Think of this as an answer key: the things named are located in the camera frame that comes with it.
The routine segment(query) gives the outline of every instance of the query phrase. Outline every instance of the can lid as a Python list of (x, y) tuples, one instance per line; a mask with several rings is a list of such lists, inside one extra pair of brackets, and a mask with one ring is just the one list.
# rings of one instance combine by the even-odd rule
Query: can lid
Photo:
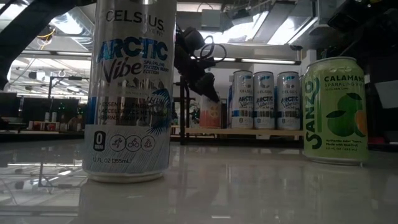
[(278, 75), (285, 74), (285, 73), (296, 73), (297, 75), (299, 74), (298, 72), (295, 72), (295, 71), (289, 71), (289, 72), (281, 72)]
[(256, 72), (255, 74), (263, 73), (263, 72), (274, 74), (273, 72), (269, 72), (269, 71)]
[(234, 74), (235, 74), (235, 73), (238, 73), (238, 72), (250, 72), (251, 74), (253, 74), (252, 71), (249, 71), (249, 70), (239, 70), (239, 71), (235, 71)]
[(356, 62), (356, 59), (353, 58), (353, 57), (331, 57), (331, 58), (325, 58), (325, 59), (317, 60), (316, 62), (312, 62), (309, 66), (315, 65), (316, 63), (319, 63), (319, 62), (326, 62), (326, 61), (329, 61), (329, 60), (336, 60), (336, 59), (353, 60), (354, 62)]

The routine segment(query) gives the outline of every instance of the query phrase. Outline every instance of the green can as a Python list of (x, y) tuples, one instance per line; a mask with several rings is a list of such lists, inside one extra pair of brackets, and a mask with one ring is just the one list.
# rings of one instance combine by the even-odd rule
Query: green can
[(333, 57), (312, 63), (302, 88), (305, 155), (332, 164), (366, 161), (364, 72), (356, 60)]

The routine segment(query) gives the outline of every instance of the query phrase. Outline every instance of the lime illustration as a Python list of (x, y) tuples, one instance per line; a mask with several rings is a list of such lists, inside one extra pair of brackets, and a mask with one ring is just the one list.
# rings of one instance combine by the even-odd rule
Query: lime illustration
[(345, 111), (334, 111), (327, 116), (329, 130), (340, 137), (347, 137), (355, 132), (354, 115)]
[(355, 113), (357, 110), (362, 110), (362, 98), (356, 93), (347, 93), (340, 98), (337, 108), (341, 111)]
[(368, 134), (368, 127), (366, 125), (366, 113), (363, 110), (359, 110), (355, 113), (355, 133), (359, 137), (366, 137)]

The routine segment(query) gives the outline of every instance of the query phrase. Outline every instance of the glossy table surface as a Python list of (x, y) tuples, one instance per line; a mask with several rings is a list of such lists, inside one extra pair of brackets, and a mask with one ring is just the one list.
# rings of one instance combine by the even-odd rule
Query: glossy table surface
[(398, 154), (173, 144), (164, 178), (121, 185), (87, 181), (81, 143), (0, 144), (0, 223), (398, 223)]

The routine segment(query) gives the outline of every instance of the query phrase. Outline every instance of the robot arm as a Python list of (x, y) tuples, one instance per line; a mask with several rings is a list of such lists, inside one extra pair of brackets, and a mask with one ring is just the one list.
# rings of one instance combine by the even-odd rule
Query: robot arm
[[(86, 6), (95, 2), (96, 0), (33, 0), (0, 33), (0, 90), (3, 90), (7, 84), (7, 73), (12, 62), (54, 17), (64, 14), (74, 7)], [(214, 60), (204, 57), (192, 59), (193, 51), (205, 46), (203, 37), (193, 28), (187, 29), (185, 32), (179, 30), (175, 45), (174, 67), (186, 77), (190, 89), (213, 101), (219, 101), (213, 86), (214, 75), (205, 73), (206, 68), (215, 66)]]

